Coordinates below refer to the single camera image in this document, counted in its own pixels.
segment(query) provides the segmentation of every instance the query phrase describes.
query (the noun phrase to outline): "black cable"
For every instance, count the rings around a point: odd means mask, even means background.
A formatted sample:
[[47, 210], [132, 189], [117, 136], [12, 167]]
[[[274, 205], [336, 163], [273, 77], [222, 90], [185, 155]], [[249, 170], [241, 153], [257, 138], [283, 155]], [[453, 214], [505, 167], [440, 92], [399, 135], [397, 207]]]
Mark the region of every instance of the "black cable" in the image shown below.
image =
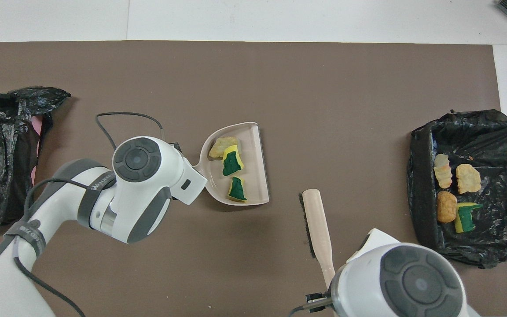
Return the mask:
[[163, 140], [163, 141], [165, 141], [165, 135], [163, 134], [162, 124], [159, 123], [158, 120], [156, 120], [155, 118], [153, 118], [151, 116], [148, 116], [147, 114], [139, 114], [137, 112], [118, 112], [118, 111], [117, 112], [103, 112], [102, 114], [98, 114], [98, 115], [95, 116], [95, 122], [99, 126], [99, 129], [101, 129], [101, 131], [103, 131], [103, 133], [105, 134], [105, 136], [107, 137], [107, 139], [109, 139], [109, 143], [113, 146], [113, 148], [115, 150], [117, 149], [117, 145], [115, 144], [113, 138], [111, 138], [111, 136], [107, 132], [107, 130], [104, 128], [104, 126], [101, 125], [101, 123], [99, 122], [99, 117], [102, 117], [102, 116], [111, 116], [111, 115], [114, 115], [114, 114], [124, 114], [124, 115], [127, 115], [127, 116], [145, 117], [145, 118], [148, 118], [148, 119], [154, 121], [159, 126], [159, 134], [161, 135], [160, 139]]
[[[24, 215], [23, 217], [21, 218], [21, 220], [23, 221], [28, 221], [30, 219], [30, 217], [32, 217], [33, 215], [30, 214], [29, 212], [29, 209], [30, 209], [30, 205], [32, 204], [32, 200], [33, 200], [33, 196], [34, 196], [34, 192], [40, 188], [40, 186], [44, 185], [44, 184], [47, 184], [47, 183], [53, 183], [53, 182], [62, 182], [62, 183], [70, 183], [70, 184], [73, 184], [73, 185], [77, 185], [79, 187], [82, 187], [82, 188], [87, 188], [87, 185], [84, 185], [82, 183], [79, 183], [79, 182], [76, 182], [76, 181], [73, 181], [72, 179], [65, 179], [65, 178], [48, 178], [48, 179], [45, 179], [44, 181], [36, 184], [33, 186], [33, 188], [31, 188], [27, 193], [26, 193], [26, 199], [25, 199], [25, 207], [24, 207]], [[18, 258], [18, 255], [13, 257], [13, 260], [17, 266], [17, 268], [26, 276], [28, 277], [29, 279], [31, 279], [32, 281], [34, 281], [34, 283], [37, 283], [38, 285], [40, 285], [41, 287], [44, 287], [44, 289], [46, 289], [47, 291], [49, 291], [50, 293], [58, 296], [60, 299], [62, 299], [63, 301], [65, 301], [66, 303], [68, 303], [71, 307], [73, 307], [73, 309], [75, 309], [77, 311], [77, 313], [81, 316], [81, 317], [85, 317], [85, 314], [83, 313], [83, 311], [76, 305], [76, 303], [74, 303], [71, 299], [69, 299], [66, 295], [63, 295], [62, 293], [60, 293], [58, 290], [54, 289], [53, 287], [51, 287], [50, 285], [48, 285], [47, 283], [45, 283], [44, 281], [42, 281], [41, 279], [39, 279], [38, 277], [36, 277], [34, 274], [32, 274], [31, 272], [28, 271], [28, 269], [26, 269], [26, 267], [24, 267], [24, 265], [22, 265], [20, 259]]]
[[56, 289], [54, 289], [53, 287], [51, 287], [50, 285], [48, 285], [47, 283], [43, 282], [41, 279], [39, 279], [38, 277], [36, 277], [34, 274], [32, 274], [31, 272], [28, 271], [28, 269], [26, 269], [26, 267], [24, 267], [24, 265], [22, 265], [21, 261], [18, 259], [18, 257], [14, 257], [13, 260], [15, 261], [15, 264], [17, 266], [17, 268], [28, 278], [30, 278], [34, 283], [37, 283], [38, 285], [44, 287], [44, 289], [46, 289], [47, 291], [49, 291], [50, 293], [60, 297], [63, 301], [65, 301], [66, 303], [68, 303], [71, 307], [73, 307], [73, 309], [75, 309], [77, 311], [77, 313], [79, 314], [79, 316], [81, 317], [85, 317], [85, 314], [83, 313], [83, 311], [76, 305], [76, 303], [74, 303], [71, 299], [69, 299], [66, 295], [60, 293], [59, 291], [57, 291]]
[[34, 192], [40, 188], [40, 186], [46, 184], [46, 183], [53, 183], [53, 182], [60, 182], [60, 183], [70, 183], [70, 184], [73, 184], [73, 185], [76, 185], [76, 186], [79, 186], [81, 188], [87, 188], [87, 185], [84, 185], [82, 183], [78, 183], [76, 181], [73, 181], [71, 179], [65, 179], [65, 178], [48, 178], [48, 179], [45, 179], [44, 181], [36, 184], [33, 186], [33, 188], [31, 188], [27, 193], [26, 193], [26, 198], [25, 198], [25, 206], [24, 206], [24, 209], [23, 209], [23, 216], [21, 218], [21, 220], [23, 221], [28, 221], [30, 219], [30, 217], [32, 217], [33, 215], [31, 215], [29, 213], [29, 209], [30, 209], [30, 206], [32, 205], [32, 202], [33, 202], [33, 197], [34, 197]]
[[291, 317], [294, 313], [296, 313], [297, 311], [301, 311], [303, 309], [304, 309], [304, 307], [302, 307], [302, 306], [293, 308], [292, 311], [289, 312], [288, 317]]

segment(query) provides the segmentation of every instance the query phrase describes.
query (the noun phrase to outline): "robot arm strap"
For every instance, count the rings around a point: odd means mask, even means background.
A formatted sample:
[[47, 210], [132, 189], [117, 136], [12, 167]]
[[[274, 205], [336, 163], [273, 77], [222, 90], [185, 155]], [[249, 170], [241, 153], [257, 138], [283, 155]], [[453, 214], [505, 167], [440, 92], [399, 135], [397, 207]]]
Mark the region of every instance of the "robot arm strap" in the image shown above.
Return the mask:
[[107, 189], [117, 182], [113, 171], [109, 170], [97, 177], [86, 189], [85, 194], [79, 203], [78, 222], [89, 229], [93, 229], [90, 225], [91, 211], [97, 202], [99, 195], [103, 189]]
[[42, 235], [38, 229], [39, 226], [40, 221], [38, 220], [19, 220], [12, 225], [11, 228], [9, 228], [5, 235], [21, 237], [23, 240], [32, 245], [34, 253], [36, 253], [37, 257], [39, 257], [46, 247], [46, 239], [44, 239], [44, 235]]

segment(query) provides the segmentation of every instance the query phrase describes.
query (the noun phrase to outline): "black bristles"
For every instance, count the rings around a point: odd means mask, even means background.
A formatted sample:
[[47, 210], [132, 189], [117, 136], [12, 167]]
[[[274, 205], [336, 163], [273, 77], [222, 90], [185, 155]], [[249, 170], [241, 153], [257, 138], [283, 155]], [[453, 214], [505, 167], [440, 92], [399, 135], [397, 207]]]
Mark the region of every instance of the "black bristles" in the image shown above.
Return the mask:
[[308, 230], [308, 220], [306, 220], [306, 210], [304, 209], [304, 200], [302, 199], [302, 193], [298, 194], [298, 200], [300, 200], [300, 206], [302, 207], [302, 215], [304, 216], [304, 226], [306, 228], [306, 237], [308, 238], [308, 247], [310, 248], [310, 255], [312, 255], [312, 258], [316, 259], [316, 253], [314, 253], [312, 239], [310, 238], [310, 230]]

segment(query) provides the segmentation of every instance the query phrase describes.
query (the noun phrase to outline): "fried food piece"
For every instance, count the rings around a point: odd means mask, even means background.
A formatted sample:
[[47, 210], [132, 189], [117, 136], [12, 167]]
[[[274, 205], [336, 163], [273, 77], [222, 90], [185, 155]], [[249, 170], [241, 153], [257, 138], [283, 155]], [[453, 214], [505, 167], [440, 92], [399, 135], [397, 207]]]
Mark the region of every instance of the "fried food piece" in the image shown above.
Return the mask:
[[450, 192], [441, 191], [437, 194], [437, 221], [448, 223], [455, 220], [457, 213], [457, 197]]
[[451, 186], [453, 174], [451, 174], [451, 167], [449, 166], [449, 156], [445, 154], [436, 155], [433, 171], [435, 172], [435, 178], [437, 178], [439, 187], [449, 188]]
[[471, 164], [457, 166], [457, 187], [459, 193], [478, 192], [481, 190], [481, 173], [473, 168]]
[[235, 136], [225, 136], [218, 138], [209, 151], [209, 156], [214, 159], [220, 159], [224, 155], [224, 150], [231, 146], [238, 146], [238, 151], [241, 152], [240, 141]]

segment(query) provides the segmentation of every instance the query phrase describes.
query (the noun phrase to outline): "hand brush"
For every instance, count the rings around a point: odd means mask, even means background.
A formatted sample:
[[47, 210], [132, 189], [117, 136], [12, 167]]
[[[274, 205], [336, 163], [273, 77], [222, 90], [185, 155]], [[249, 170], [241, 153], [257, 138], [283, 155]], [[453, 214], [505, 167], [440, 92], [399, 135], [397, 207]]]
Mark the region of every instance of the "hand brush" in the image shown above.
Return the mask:
[[329, 287], [336, 271], [332, 262], [332, 243], [320, 191], [307, 189], [298, 196], [304, 209], [310, 253], [320, 263], [326, 287]]

